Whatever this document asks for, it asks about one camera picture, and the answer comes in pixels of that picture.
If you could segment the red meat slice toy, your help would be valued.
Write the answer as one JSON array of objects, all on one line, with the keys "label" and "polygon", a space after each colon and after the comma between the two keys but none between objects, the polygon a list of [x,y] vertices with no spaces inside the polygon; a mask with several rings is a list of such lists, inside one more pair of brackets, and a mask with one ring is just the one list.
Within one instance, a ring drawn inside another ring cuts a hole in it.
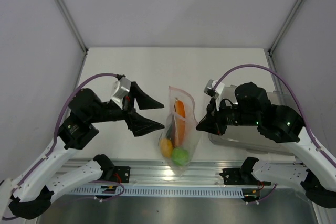
[{"label": "red meat slice toy", "polygon": [[182,145],[185,134],[185,107],[181,100],[175,98],[174,109],[178,117],[176,118],[176,137],[175,146],[179,147]]}]

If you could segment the clear pink zip bag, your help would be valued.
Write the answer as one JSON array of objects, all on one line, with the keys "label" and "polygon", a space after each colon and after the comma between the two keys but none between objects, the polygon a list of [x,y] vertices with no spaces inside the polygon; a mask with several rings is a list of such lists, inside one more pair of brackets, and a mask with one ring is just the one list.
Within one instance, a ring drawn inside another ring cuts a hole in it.
[{"label": "clear pink zip bag", "polygon": [[201,133],[196,130],[194,98],[186,91],[169,87],[169,113],[158,147],[172,172],[181,176],[189,167]]}]

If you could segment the green scallion toy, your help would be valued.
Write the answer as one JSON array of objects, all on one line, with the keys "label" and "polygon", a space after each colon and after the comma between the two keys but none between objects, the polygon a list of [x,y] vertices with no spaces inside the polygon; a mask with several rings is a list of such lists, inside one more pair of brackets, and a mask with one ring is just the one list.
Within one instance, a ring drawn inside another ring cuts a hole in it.
[{"label": "green scallion toy", "polygon": [[175,140],[175,121],[174,120],[172,120],[168,126],[168,129],[166,132],[166,138],[171,141]]}]

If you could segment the yellow lemon toy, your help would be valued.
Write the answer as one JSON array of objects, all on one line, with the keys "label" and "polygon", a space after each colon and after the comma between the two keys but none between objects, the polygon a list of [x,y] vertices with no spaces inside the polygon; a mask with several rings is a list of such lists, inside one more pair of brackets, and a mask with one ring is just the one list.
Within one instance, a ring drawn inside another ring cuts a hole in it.
[{"label": "yellow lemon toy", "polygon": [[159,142],[159,147],[160,147],[161,154],[164,157],[170,158],[172,156],[174,146],[171,140],[167,138],[162,138]]}]

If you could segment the green round fruit toy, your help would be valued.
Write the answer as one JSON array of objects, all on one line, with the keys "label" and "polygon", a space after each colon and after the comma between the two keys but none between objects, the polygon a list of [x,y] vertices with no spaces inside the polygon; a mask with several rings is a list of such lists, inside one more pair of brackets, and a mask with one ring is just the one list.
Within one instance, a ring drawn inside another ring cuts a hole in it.
[{"label": "green round fruit toy", "polygon": [[186,166],[189,163],[189,152],[186,149],[177,147],[173,150],[171,159],[177,166]]}]

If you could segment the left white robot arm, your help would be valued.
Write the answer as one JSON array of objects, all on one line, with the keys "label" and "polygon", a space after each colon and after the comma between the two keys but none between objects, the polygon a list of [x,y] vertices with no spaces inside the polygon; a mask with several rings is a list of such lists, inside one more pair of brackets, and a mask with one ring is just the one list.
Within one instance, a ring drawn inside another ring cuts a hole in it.
[{"label": "left white robot arm", "polygon": [[9,209],[13,219],[34,219],[69,191],[90,182],[119,183],[117,168],[111,159],[98,154],[87,164],[61,176],[59,169],[96,137],[94,124],[124,121],[135,137],[161,130],[164,125],[139,115],[141,110],[162,109],[164,105],[128,79],[116,81],[111,99],[103,102],[88,88],[78,88],[68,99],[70,115],[56,127],[53,140],[22,175],[12,181]]}]

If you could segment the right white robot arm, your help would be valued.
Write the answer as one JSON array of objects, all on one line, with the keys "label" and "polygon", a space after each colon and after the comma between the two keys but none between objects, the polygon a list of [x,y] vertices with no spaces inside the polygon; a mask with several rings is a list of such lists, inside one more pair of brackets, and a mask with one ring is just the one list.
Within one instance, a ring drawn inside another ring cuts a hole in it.
[{"label": "right white robot arm", "polygon": [[313,203],[335,208],[335,157],[313,141],[302,116],[291,107],[275,105],[268,93],[252,82],[234,90],[236,103],[226,104],[224,85],[210,80],[204,92],[211,97],[198,131],[222,136],[228,126],[255,126],[258,133],[286,147],[302,165],[271,164],[255,157],[244,160],[239,169],[223,169],[226,185],[281,184],[305,194]]}]

